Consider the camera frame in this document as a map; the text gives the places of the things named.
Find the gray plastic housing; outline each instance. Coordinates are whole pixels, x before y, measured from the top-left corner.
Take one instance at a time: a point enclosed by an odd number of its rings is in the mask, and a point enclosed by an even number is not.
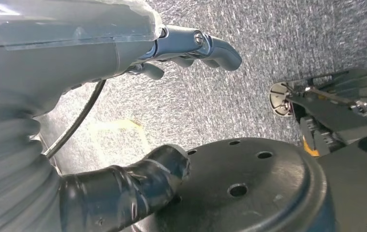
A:
[[[0,0],[0,46],[9,50],[153,41],[161,27],[142,0]]]

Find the black plastic part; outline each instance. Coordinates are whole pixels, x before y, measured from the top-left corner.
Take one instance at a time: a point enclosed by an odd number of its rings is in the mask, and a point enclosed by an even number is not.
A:
[[[197,147],[167,207],[125,232],[334,232],[325,175],[303,150],[241,138]]]
[[[205,37],[211,40],[212,44],[210,55],[202,59],[206,65],[212,68],[222,67],[227,71],[239,68],[242,64],[242,58],[228,42],[209,35],[205,35]]]
[[[367,138],[318,158],[332,189],[336,218],[342,232],[367,231],[365,150]]]

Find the screw head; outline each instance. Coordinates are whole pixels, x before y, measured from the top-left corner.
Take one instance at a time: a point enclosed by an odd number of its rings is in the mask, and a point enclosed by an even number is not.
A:
[[[200,33],[200,32],[195,33],[195,43],[197,45],[202,45],[203,44],[203,35],[202,35],[202,33]]]

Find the black metal plate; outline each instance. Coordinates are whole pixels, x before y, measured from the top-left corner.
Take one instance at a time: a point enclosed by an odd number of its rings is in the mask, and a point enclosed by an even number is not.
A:
[[[178,196],[133,231],[334,231],[325,176],[303,150],[274,140],[242,138],[188,154],[191,174]]]

